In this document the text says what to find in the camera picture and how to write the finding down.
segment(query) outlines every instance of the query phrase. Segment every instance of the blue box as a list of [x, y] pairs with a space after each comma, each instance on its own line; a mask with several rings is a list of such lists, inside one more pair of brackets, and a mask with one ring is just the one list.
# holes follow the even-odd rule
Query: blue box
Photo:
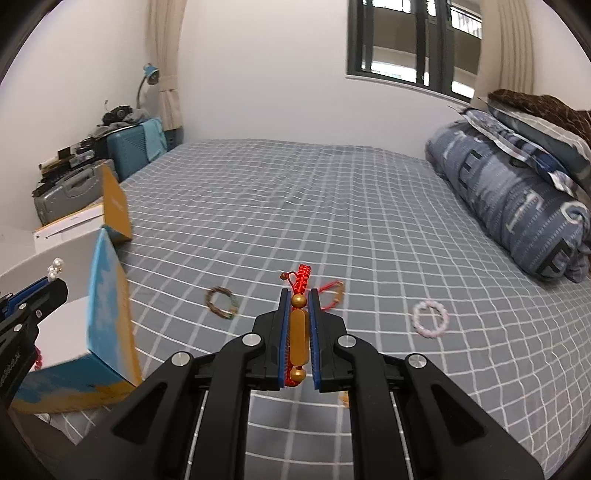
[[109, 157], [115, 163], [119, 181], [125, 180], [148, 164], [146, 139], [141, 125], [126, 127], [107, 136]]

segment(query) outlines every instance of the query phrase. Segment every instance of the blue gripper pad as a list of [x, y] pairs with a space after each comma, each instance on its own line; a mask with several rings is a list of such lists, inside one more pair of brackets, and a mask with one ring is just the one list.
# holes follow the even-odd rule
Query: blue gripper pad
[[27, 288], [23, 288], [20, 292], [15, 294], [10, 300], [8, 300], [8, 305], [6, 309], [3, 311], [4, 318], [7, 319], [12, 315], [18, 306], [30, 295], [33, 295], [37, 290], [45, 287], [49, 283], [47, 277], [43, 277], [40, 280], [37, 280], [35, 283], [29, 285]]
[[289, 352], [290, 340], [290, 311], [291, 311], [291, 292], [287, 291], [287, 302], [285, 303], [285, 310], [283, 312], [283, 323], [281, 324], [281, 340], [279, 342], [279, 372], [283, 372], [279, 378], [279, 388], [285, 387], [285, 379], [289, 372], [287, 371], [287, 360]]
[[308, 293], [308, 315], [310, 316], [310, 357], [312, 359], [312, 379], [314, 388], [320, 389], [320, 348], [318, 342], [317, 319], [312, 306], [312, 292]]

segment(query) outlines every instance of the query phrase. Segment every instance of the pillow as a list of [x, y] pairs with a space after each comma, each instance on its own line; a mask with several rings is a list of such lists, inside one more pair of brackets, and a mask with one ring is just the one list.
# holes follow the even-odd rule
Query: pillow
[[488, 108], [497, 120], [560, 160], [573, 180], [591, 196], [591, 148], [585, 140], [546, 120], [499, 102], [489, 100]]
[[525, 163], [557, 190], [568, 193], [591, 210], [589, 195], [570, 177], [568, 169], [541, 146], [517, 134], [487, 112], [467, 108], [460, 115], [503, 152]]

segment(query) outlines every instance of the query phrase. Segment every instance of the gray suitcase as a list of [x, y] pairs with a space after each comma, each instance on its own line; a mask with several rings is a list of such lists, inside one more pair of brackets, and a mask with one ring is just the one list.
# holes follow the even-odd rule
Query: gray suitcase
[[117, 178], [113, 160], [99, 160], [79, 168], [58, 180], [55, 187], [36, 197], [35, 208], [42, 225], [47, 225], [66, 215], [90, 205], [103, 195], [100, 166], [106, 163]]

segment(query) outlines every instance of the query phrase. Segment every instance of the brown beaded bracelet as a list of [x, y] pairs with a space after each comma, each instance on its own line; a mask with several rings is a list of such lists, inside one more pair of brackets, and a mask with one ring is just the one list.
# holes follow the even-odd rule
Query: brown beaded bracelet
[[[232, 305], [230, 306], [229, 312], [219, 309], [213, 304], [212, 297], [214, 293], [221, 293], [222, 295], [225, 295], [226, 297], [230, 298], [230, 302], [232, 303]], [[214, 287], [211, 290], [209, 290], [205, 294], [205, 305], [207, 305], [207, 307], [217, 316], [222, 317], [226, 320], [232, 320], [234, 318], [234, 315], [238, 313], [238, 301], [236, 300], [236, 297], [234, 297], [230, 290], [224, 287]]]

